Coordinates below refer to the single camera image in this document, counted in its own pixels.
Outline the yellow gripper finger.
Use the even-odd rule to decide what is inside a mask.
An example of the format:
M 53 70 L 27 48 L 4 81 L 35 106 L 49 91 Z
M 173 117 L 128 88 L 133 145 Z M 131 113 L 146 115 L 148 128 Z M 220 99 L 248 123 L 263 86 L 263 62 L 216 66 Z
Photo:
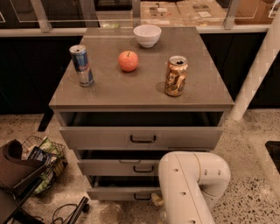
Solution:
M 151 195 L 152 202 L 157 207 L 162 207 L 164 205 L 164 200 L 160 198 L 156 193 Z

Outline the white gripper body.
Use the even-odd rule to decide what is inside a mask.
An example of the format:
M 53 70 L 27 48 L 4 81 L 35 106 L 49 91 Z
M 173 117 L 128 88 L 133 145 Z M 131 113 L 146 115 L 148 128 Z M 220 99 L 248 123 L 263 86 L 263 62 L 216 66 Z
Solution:
M 160 220 L 161 220 L 161 224 L 167 224 L 167 214 L 165 210 L 161 210 L 159 212 L 159 216 L 160 216 Z

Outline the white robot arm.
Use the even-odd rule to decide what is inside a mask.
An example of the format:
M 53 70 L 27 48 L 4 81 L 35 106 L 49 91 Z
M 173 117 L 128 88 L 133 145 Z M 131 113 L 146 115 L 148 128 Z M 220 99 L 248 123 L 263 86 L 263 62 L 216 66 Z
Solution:
M 160 224 L 215 224 L 211 209 L 228 188 L 227 162 L 208 152 L 175 151 L 159 161 Z

